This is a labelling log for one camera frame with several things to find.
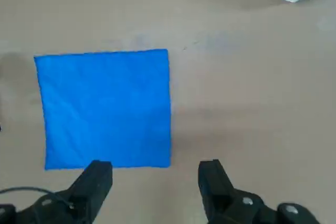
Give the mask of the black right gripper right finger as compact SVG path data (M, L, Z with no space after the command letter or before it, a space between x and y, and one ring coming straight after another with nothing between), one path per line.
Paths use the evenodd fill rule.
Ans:
M319 223L302 205L285 202L271 209L258 195L236 189L217 159L199 163L198 186L208 223Z

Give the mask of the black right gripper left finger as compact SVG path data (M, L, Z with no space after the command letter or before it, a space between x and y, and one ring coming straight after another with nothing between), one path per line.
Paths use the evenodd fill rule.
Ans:
M32 186L2 189L1 194L36 191L44 195L21 211L13 204L1 204L1 223L93 223L112 184L112 164L94 160L66 190L53 192Z

